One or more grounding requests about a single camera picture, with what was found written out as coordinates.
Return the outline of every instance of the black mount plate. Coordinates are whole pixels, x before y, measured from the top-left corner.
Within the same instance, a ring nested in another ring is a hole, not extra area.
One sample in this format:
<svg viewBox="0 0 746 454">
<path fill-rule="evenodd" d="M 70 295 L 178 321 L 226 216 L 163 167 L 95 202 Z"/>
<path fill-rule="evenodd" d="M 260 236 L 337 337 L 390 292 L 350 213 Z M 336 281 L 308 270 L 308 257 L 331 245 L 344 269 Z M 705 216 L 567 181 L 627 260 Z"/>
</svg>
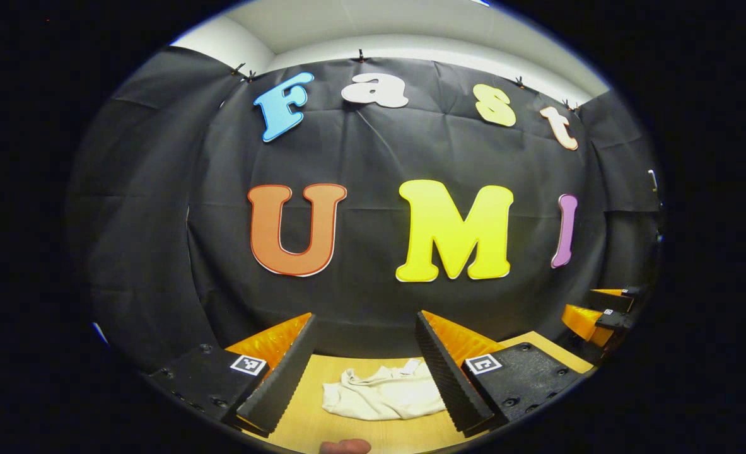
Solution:
<svg viewBox="0 0 746 454">
<path fill-rule="evenodd" d="M 503 422 L 534 411 L 582 375 L 527 342 L 466 359 L 462 369 Z"/>
<path fill-rule="evenodd" d="M 607 328 L 609 330 L 630 329 L 631 319 L 629 315 L 617 311 L 609 313 L 609 311 L 610 310 L 606 310 L 603 312 L 603 315 L 600 315 L 600 318 L 597 319 L 597 322 L 595 323 L 597 327 Z"/>
<path fill-rule="evenodd" d="M 235 411 L 269 371 L 263 359 L 242 356 L 203 344 L 183 354 L 151 379 L 177 399 L 222 422 Z"/>
<path fill-rule="evenodd" d="M 603 312 L 606 309 L 619 312 L 630 312 L 632 306 L 633 298 L 630 296 L 611 295 L 597 290 L 591 290 L 589 293 L 586 293 L 586 297 L 583 299 L 583 304 L 580 305 L 580 307 L 589 308 L 590 310 L 598 310 L 600 312 Z"/>
</svg>

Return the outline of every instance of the screw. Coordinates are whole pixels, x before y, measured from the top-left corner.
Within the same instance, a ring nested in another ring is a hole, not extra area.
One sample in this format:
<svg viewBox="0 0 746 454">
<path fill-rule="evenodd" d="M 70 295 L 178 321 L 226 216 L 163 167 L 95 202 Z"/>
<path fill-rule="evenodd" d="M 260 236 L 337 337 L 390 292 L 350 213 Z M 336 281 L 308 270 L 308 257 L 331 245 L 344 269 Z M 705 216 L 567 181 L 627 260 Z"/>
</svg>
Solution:
<svg viewBox="0 0 746 454">
<path fill-rule="evenodd" d="M 211 402 L 213 402 L 213 405 L 226 408 L 226 401 L 223 399 L 219 399 L 219 397 L 211 397 Z"/>
</svg>

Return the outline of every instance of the wooden table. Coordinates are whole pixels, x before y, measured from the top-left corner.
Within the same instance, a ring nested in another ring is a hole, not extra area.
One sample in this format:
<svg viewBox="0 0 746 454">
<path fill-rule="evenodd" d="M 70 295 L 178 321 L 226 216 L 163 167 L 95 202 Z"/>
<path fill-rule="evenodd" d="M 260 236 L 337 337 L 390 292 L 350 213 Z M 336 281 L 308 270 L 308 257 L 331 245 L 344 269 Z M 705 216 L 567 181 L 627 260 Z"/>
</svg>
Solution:
<svg viewBox="0 0 746 454">
<path fill-rule="evenodd" d="M 578 373 L 592 368 L 591 364 L 534 331 L 499 343 L 511 347 L 521 342 L 532 343 Z M 468 438 L 462 436 L 454 428 L 448 411 L 408 420 L 362 421 L 323 410 L 323 383 L 338 382 L 345 369 L 354 368 L 358 376 L 366 377 L 376 373 L 381 366 L 404 367 L 408 359 L 356 359 L 312 354 L 277 430 L 268 439 L 245 433 L 306 454 L 316 454 L 321 442 L 338 443 L 342 439 L 367 440 L 373 447 L 370 454 L 411 454 L 457 445 L 482 436 L 484 433 Z"/>
</svg>

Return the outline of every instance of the blue letter f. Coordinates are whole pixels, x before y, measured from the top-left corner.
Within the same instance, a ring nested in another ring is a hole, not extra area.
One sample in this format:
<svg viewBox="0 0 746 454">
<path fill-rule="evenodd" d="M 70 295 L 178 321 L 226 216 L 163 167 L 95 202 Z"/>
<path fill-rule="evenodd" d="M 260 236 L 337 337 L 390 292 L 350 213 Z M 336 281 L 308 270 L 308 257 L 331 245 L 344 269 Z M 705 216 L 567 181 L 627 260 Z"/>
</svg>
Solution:
<svg viewBox="0 0 746 454">
<path fill-rule="evenodd" d="M 314 74 L 300 73 L 258 96 L 254 104 L 255 106 L 260 105 L 260 109 L 264 113 L 264 120 L 266 120 L 264 142 L 274 140 L 275 137 L 303 121 L 303 112 L 292 112 L 289 109 L 289 104 L 302 107 L 306 103 L 308 95 L 306 89 L 301 87 L 300 84 L 309 83 L 312 80 L 314 80 Z M 283 92 L 288 88 L 291 88 L 289 95 L 284 96 Z"/>
</svg>

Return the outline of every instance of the white ceiling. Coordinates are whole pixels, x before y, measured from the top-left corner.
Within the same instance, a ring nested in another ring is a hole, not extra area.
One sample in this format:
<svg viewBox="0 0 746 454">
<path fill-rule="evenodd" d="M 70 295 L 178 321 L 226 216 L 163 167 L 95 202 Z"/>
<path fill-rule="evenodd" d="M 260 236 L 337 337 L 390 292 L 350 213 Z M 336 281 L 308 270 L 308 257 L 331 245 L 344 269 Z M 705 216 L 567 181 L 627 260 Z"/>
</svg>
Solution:
<svg viewBox="0 0 746 454">
<path fill-rule="evenodd" d="M 534 26 L 471 0 L 254 0 L 226 13 L 275 54 L 362 35 L 430 35 L 517 55 L 602 93 L 606 83 Z"/>
</svg>

